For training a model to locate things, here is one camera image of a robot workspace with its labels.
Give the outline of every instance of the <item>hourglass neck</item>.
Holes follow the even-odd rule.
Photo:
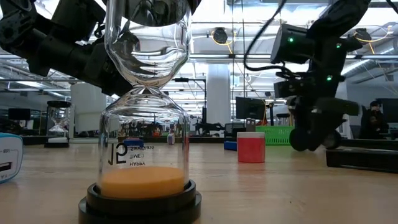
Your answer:
[[[135,94],[161,94],[160,88],[157,86],[133,85],[131,93]]]

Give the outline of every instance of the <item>person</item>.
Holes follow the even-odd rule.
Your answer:
[[[380,111],[381,104],[373,101],[370,109],[366,110],[361,119],[361,139],[384,139],[382,133],[388,133],[389,125]]]

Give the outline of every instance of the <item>hourglass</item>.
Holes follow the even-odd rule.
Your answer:
[[[69,147],[67,138],[71,103],[52,100],[47,102],[47,139],[44,147]]]
[[[161,90],[188,60],[190,16],[186,0],[108,0],[106,51],[132,90],[101,114],[98,180],[79,204],[80,223],[200,216],[201,195],[189,179],[189,117]],[[180,128],[173,144],[170,125]],[[120,127],[126,139],[113,143]]]

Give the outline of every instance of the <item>blue box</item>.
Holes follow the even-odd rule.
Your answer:
[[[125,140],[123,140],[123,143],[126,146],[144,147],[144,140],[142,140],[142,139],[125,139]]]
[[[238,145],[236,144],[236,142],[225,141],[224,142],[224,150],[237,151]]]

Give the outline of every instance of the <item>desk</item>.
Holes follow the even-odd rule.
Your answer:
[[[96,146],[27,147],[23,168],[0,185],[0,223],[77,224],[96,180]],[[396,223],[398,176],[327,168],[325,151],[268,147],[265,164],[238,164],[222,144],[191,144],[190,177],[202,193],[196,224]]]

